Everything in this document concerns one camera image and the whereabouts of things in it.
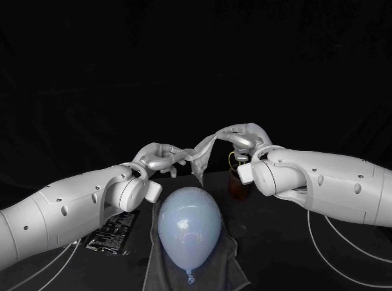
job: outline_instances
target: black backdrop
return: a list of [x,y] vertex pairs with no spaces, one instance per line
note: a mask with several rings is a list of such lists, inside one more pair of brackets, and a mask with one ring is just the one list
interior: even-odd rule
[[392,169],[392,1],[0,1],[0,208],[247,122]]

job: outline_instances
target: light blue balloon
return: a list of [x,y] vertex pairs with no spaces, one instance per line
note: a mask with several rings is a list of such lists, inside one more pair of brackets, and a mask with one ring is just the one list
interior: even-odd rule
[[183,187],[169,195],[159,212],[159,237],[175,264],[188,272],[201,267],[221,234],[221,211],[209,193]]

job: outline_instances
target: black table surface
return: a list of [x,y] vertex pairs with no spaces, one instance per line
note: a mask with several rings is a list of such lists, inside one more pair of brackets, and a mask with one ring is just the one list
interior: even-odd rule
[[[154,180],[163,186],[160,200],[179,188],[201,187],[192,175]],[[313,246],[307,211],[294,203],[264,197],[251,186],[245,201],[228,194],[228,172],[205,174],[203,189],[214,196],[225,225],[238,242],[237,261],[251,284],[248,290],[371,290],[345,279],[325,263]],[[78,247],[77,253],[46,291],[64,289],[141,290],[150,258],[152,203],[144,201],[127,239],[127,255],[111,255]],[[325,217],[312,215],[312,229],[322,253],[333,266],[353,279],[392,285],[392,264],[364,255],[339,237]],[[381,229],[333,220],[339,231],[369,253],[392,259],[392,243]],[[0,290],[26,279],[55,258],[62,249],[41,253],[0,272]],[[74,248],[54,265],[16,290],[39,290],[64,266]]]

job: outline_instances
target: cloth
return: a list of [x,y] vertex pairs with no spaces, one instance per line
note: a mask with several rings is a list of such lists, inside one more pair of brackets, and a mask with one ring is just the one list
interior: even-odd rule
[[188,274],[172,261],[159,238],[159,201],[152,210],[152,251],[146,271],[143,291],[238,291],[251,282],[235,260],[237,242],[222,224],[218,243],[202,266],[192,271],[193,284],[188,283]]
[[203,172],[208,168],[208,162],[215,145],[216,134],[209,135],[193,148],[195,154],[185,158],[192,163],[192,174],[198,177],[201,184],[203,185]]

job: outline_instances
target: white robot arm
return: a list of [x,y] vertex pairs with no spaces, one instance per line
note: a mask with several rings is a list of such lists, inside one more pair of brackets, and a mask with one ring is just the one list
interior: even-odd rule
[[[255,132],[245,136],[237,131],[222,139],[235,148],[248,148],[250,142],[241,140],[252,136]],[[391,170],[364,159],[284,149],[271,142],[257,143],[255,153],[250,154],[251,163],[238,167],[238,174],[242,183],[254,182],[265,196],[293,201],[342,221],[392,227]]]
[[162,186],[149,178],[157,170],[175,177],[172,165],[183,164],[186,156],[172,145],[149,144],[133,162],[54,182],[0,210],[0,270],[77,241],[111,216],[131,212],[143,199],[156,203]]

